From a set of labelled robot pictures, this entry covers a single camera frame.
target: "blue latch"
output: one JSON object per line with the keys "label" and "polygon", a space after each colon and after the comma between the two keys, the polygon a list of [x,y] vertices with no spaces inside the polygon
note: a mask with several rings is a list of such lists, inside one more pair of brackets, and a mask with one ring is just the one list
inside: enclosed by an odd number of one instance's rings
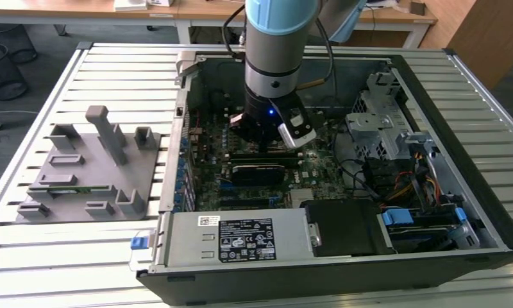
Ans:
{"label": "blue latch", "polygon": [[391,209],[383,213],[384,224],[390,225],[410,225],[415,223],[410,210]]}
{"label": "blue latch", "polygon": [[148,249],[148,237],[134,237],[131,239],[131,250]]}
{"label": "blue latch", "polygon": [[463,209],[462,207],[458,207],[458,208],[455,209],[455,212],[456,212],[456,216],[459,216],[460,222],[464,222],[464,220],[468,219],[468,216],[467,216],[467,214],[466,214],[464,209]]}

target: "power supply label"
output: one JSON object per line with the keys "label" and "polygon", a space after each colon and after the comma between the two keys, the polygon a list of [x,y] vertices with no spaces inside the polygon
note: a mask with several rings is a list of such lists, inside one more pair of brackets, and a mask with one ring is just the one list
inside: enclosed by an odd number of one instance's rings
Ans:
{"label": "power supply label", "polygon": [[219,222],[219,260],[223,263],[276,260],[271,218]]}

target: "motherboard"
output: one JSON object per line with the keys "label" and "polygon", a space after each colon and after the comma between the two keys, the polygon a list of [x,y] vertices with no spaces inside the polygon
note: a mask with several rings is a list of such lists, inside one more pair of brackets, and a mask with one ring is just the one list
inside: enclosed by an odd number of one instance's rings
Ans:
{"label": "motherboard", "polygon": [[202,125],[196,120],[190,132],[198,211],[292,208],[307,200],[348,197],[331,151],[334,125],[326,123],[304,147],[290,150],[276,141],[266,153],[218,116]]}

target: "black mesh trash can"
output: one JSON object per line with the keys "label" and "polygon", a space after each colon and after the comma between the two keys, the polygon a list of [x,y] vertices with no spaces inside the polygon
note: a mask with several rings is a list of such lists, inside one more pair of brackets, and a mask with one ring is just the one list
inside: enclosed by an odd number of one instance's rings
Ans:
{"label": "black mesh trash can", "polygon": [[10,50],[10,57],[16,64],[34,61],[38,57],[27,30],[22,24],[0,24],[0,45]]}
{"label": "black mesh trash can", "polygon": [[18,98],[27,90],[27,81],[8,57],[8,48],[0,45],[0,101]]}

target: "green circuit board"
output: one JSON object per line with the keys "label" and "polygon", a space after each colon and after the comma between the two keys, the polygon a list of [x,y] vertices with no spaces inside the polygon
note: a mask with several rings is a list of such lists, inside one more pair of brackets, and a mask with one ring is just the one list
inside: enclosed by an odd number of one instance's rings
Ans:
{"label": "green circuit board", "polygon": [[292,189],[311,189],[316,200],[350,196],[351,190],[346,187],[330,149],[335,134],[332,128],[322,128],[319,138],[300,149],[288,150],[283,142],[268,147],[268,153],[296,155],[298,167],[286,169],[280,185],[236,187],[231,182],[234,165],[227,156],[258,153],[258,146],[239,138],[227,127],[228,123],[207,123],[202,129],[192,129],[198,211],[254,209],[224,206],[223,201],[230,200],[268,200],[267,208],[288,208],[292,207],[288,201]]}

